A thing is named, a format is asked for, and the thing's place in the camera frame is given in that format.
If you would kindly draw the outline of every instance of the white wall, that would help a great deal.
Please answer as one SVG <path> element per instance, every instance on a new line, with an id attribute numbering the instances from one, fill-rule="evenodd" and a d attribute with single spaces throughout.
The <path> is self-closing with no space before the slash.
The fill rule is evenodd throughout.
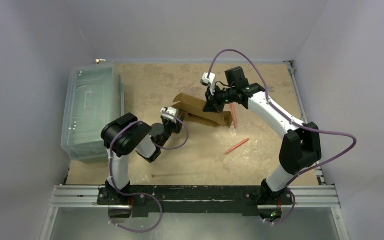
<path id="1" fill-rule="evenodd" d="M 0 0 L 0 239 L 38 239 L 53 186 L 70 69 L 92 55 L 61 0 Z"/>
<path id="2" fill-rule="evenodd" d="M 67 0 L 96 58 L 210 61 L 222 49 L 293 60 L 327 0 Z M 227 53 L 222 60 L 243 61 Z"/>
<path id="3" fill-rule="evenodd" d="M 384 1 L 329 1 L 296 66 L 309 120 L 358 138 L 354 150 L 323 168 L 351 239 L 384 239 Z M 321 140 L 324 159 L 351 143 Z"/>

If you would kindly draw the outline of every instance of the brown cardboard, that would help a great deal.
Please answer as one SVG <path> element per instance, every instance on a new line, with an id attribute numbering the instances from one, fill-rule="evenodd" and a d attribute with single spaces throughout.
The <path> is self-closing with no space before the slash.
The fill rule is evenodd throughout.
<path id="1" fill-rule="evenodd" d="M 180 115 L 184 116 L 185 121 L 210 127 L 230 127 L 232 125 L 233 117 L 230 111 L 203 112 L 206 101 L 199 98 L 180 93 L 174 98 L 173 103 L 175 104 L 172 107 L 180 110 Z"/>

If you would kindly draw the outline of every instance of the clear plastic bin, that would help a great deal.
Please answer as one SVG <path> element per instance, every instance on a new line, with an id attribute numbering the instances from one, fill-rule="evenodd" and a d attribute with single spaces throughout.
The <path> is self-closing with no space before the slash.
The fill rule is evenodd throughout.
<path id="1" fill-rule="evenodd" d="M 74 68 L 65 100 L 61 147 L 72 160 L 106 156 L 101 131 L 124 114 L 122 79 L 112 63 Z"/>

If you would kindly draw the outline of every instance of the stick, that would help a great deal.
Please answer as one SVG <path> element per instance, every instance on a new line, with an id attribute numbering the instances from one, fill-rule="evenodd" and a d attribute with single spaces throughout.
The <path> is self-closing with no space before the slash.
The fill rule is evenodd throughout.
<path id="1" fill-rule="evenodd" d="M 233 126 L 234 126 L 234 129 L 237 129 L 238 128 L 238 119 L 236 118 L 236 110 L 235 110 L 235 106 L 233 105 L 233 103 L 230 104 L 230 108 L 232 109 Z"/>
<path id="2" fill-rule="evenodd" d="M 248 142 L 250 138 L 245 138 L 244 140 L 242 140 L 240 143 L 236 144 L 235 146 L 233 146 L 231 149 L 227 150 L 224 154 L 229 154 L 230 152 L 232 152 L 233 150 L 239 148 L 240 146 L 244 145 L 246 142 Z"/>

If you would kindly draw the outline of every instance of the beige table surface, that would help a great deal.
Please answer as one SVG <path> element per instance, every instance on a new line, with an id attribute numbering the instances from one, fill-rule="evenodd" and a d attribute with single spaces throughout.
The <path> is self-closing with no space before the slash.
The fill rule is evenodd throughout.
<path id="1" fill-rule="evenodd" d="M 249 83 L 261 83 L 251 65 L 216 64 L 212 70 L 218 81 L 227 83 L 224 71 L 241 66 Z M 257 64 L 268 86 L 270 96 L 297 118 L 301 112 L 287 67 L 282 64 Z M 200 84 L 209 64 L 117 64 L 125 87 L 125 112 L 131 112 L 149 125 L 160 123 L 160 110 L 171 106 L 173 98 L 186 93 L 205 100 L 206 87 Z M 140 185 L 260 185 L 279 165 L 282 140 L 253 112 L 235 104 L 238 128 L 208 127 L 186 122 L 189 141 L 177 150 L 162 150 L 159 158 L 148 163 L 136 153 L 129 159 L 129 177 Z M 166 147 L 183 142 L 186 131 L 174 134 Z M 245 138 L 250 140 L 224 155 L 230 147 Z M 101 185 L 108 176 L 106 157 L 88 162 L 72 161 L 69 185 Z M 298 178 L 293 185 L 318 185 L 314 171 Z"/>

